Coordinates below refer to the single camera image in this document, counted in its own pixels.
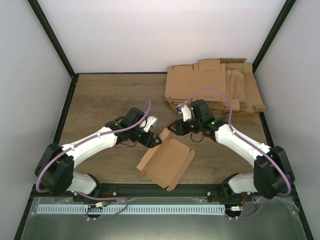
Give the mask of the cardboard box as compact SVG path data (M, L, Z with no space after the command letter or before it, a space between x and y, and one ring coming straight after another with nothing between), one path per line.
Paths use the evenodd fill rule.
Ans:
M195 157L195 150L172 138L172 132L167 128L159 137L162 143L148 149L136 168L140 178L145 176L169 192L176 188Z

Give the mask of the stack of flat cardboard blanks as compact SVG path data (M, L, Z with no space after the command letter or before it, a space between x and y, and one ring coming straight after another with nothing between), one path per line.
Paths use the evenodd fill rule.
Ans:
M252 63L245 58L208 58L197 63L171 65L167 69L164 98L172 109L186 102L205 100L211 110L236 120L253 120L264 112Z

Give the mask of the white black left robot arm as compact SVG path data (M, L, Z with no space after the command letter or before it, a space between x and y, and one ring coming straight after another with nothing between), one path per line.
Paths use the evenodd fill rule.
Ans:
M159 135L150 130L157 123L157 117L132 107L125 116L109 121L87 137L69 144L48 145L34 171L36 190L53 195L75 192L97 202L102 196L101 183L90 173L75 172L75 168L91 156L126 141L148 148L160 145Z

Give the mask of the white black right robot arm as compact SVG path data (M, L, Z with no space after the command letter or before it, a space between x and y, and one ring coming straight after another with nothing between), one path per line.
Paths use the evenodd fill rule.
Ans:
M224 181L223 198L236 200L240 193L258 193L266 199L277 195L288 196L295 176L285 150L259 143L235 129L227 120L214 117L203 99L191 106L180 104L177 111L182 119L175 120L167 128L177 136L202 133L233 150L253 168L252 173L235 173Z

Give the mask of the grey metal front plate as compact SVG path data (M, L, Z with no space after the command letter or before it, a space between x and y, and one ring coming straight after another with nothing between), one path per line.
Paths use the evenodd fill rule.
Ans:
M291 198L256 198L241 216L195 214L36 214L40 204L89 205L72 198L35 198L20 240L305 240ZM203 198L133 198L110 205L217 205Z

